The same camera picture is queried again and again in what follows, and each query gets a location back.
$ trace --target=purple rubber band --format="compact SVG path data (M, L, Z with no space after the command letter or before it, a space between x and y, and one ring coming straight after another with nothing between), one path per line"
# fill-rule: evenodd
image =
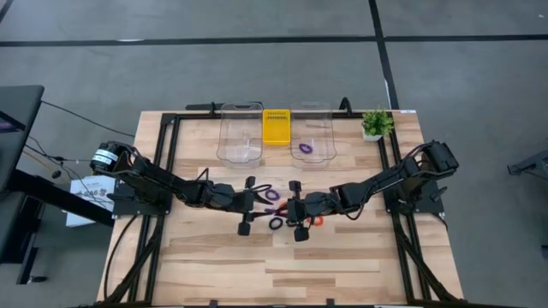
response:
M307 144L299 144L299 150L301 150L301 152L303 152L305 154L312 153L312 147L310 145L307 145Z
M265 192L265 198L269 199L270 201L278 201L280 199L280 194L273 189L269 189Z

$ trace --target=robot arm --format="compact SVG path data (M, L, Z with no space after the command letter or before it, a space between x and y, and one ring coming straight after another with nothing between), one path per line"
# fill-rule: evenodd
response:
M451 176L459 167L446 144L433 141L414 148L403 160L361 183L346 183L330 187L330 192L312 192L300 199L294 196L287 204L289 222L296 224L295 240L307 240L304 220L317 216L346 215L356 220L372 195L391 187L398 188L399 199L414 204L422 198L422 187L428 181ZM290 183L292 190L300 191L300 184ZM356 216L349 215L358 211Z
M165 191L191 207L206 207L249 216L255 201L271 204L258 195L270 185L254 187L255 179L246 179L245 189L235 192L229 184L215 184L208 180L208 169L196 180L183 180L171 172L154 165L131 145L109 141L100 145L90 163L92 170L124 181L135 191L138 202L158 204Z

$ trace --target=white paper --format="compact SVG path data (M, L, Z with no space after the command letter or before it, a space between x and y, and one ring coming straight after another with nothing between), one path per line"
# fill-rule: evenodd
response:
M83 178L82 181L78 179L72 180L70 183L70 192L98 207L112 211L114 201L107 198L106 195L114 192L115 181L115 179L104 175L87 176ZM83 226L90 223L94 223L94 221L72 213L67 213L67 227Z

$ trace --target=wooden table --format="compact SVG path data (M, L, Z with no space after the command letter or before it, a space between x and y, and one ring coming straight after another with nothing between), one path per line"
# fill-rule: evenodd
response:
M161 115L159 111L142 112L137 129L134 145L151 159ZM393 116L400 150L405 155L423 143L418 116L400 111L394 111ZM363 181L382 170L377 143L362 140L359 119L333 120L337 157L320 171L293 168L287 147L266 147L259 168L226 169L216 157L219 126L219 120L181 122L173 169L176 175L193 179L210 167L213 181L229 183L235 189L242 189L246 177L255 175L257 184L270 183L283 198L289 198L290 180L302 182L304 195L326 191L336 184ZM169 149L170 128L162 166ZM386 147L390 163L394 163L389 141ZM220 305L311 305L324 304L326 298L333 298L338 304L405 303L396 240L382 194L367 203L358 221L328 216L322 227L311 228L310 240L300 243L294 241L292 228L270 231L269 218L255 221L250 236L238 236L240 215L191 209L174 200L164 226L154 305L207 305L210 299L219 300ZM461 297L444 225L429 214L415 217L426 263L450 292ZM109 254L128 219L116 221ZM140 218L116 251L109 293L134 261L139 231ZM415 298L420 298L416 270L410 259L409 267ZM143 299L147 269L146 264L137 299ZM98 299L102 298L101 286Z

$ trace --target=transparent container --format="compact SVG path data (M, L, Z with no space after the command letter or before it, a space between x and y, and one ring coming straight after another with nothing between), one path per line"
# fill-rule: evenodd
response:
M217 157L228 168L257 168L263 155L263 106L224 104Z
M333 122L328 103L291 105L291 156L302 169L325 168L335 158Z

